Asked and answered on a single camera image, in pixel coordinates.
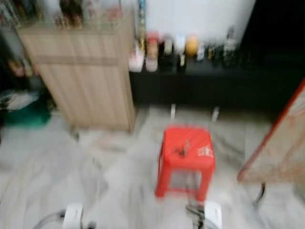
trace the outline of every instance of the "green container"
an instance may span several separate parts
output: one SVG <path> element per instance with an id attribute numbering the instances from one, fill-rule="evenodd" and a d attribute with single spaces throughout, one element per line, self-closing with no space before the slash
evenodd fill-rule
<path id="1" fill-rule="evenodd" d="M 4 125 L 22 127 L 43 127 L 49 121 L 51 114 L 44 99 L 38 99 L 28 106 L 16 111 L 2 111 Z"/>

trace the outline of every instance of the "cabinet leg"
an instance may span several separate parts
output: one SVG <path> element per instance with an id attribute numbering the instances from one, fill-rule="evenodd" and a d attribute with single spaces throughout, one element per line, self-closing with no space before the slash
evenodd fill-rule
<path id="1" fill-rule="evenodd" d="M 216 106 L 216 107 L 214 107 L 213 114 L 212 114 L 212 123 L 215 123 L 217 121 L 218 116 L 219 116 L 219 107 Z"/>
<path id="2" fill-rule="evenodd" d="M 175 115 L 176 115 L 176 104 L 172 104 L 171 119 L 175 119 Z"/>

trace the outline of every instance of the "cabinet door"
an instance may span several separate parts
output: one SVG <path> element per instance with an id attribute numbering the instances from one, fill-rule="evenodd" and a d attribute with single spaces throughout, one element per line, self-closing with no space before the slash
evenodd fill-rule
<path id="1" fill-rule="evenodd" d="M 115 36 L 84 31 L 19 31 L 23 44 L 35 62 L 114 61 L 117 58 Z"/>
<path id="2" fill-rule="evenodd" d="M 39 64 L 39 68 L 71 125 L 129 129 L 116 66 Z"/>

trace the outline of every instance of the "tile floor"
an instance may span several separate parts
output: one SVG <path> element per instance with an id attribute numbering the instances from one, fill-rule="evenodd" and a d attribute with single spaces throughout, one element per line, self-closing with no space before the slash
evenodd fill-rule
<path id="1" fill-rule="evenodd" d="M 98 229 L 193 228 L 186 216 L 188 199 L 154 197 L 157 156 L 168 124 L 210 130 L 216 171 L 208 199 L 221 204 L 224 229 L 304 228 L 305 206 L 293 185 L 267 185 L 259 211 L 259 185 L 241 185 L 236 176 L 272 124 L 269 116 L 178 108 L 142 108 L 134 133 L 81 130 L 77 143 L 60 116 L 42 129 L 3 128 L 0 146 L 0 229 L 31 229 L 46 214 L 81 201 L 84 224 Z M 59 227 L 51 224 L 50 228 Z"/>

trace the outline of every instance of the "wooden cabinet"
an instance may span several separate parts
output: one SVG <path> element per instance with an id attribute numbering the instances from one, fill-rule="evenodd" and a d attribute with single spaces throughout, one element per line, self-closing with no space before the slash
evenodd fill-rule
<path id="1" fill-rule="evenodd" d="M 133 16 L 113 31 L 20 29 L 19 35 L 72 126 L 132 130 L 128 74 Z"/>

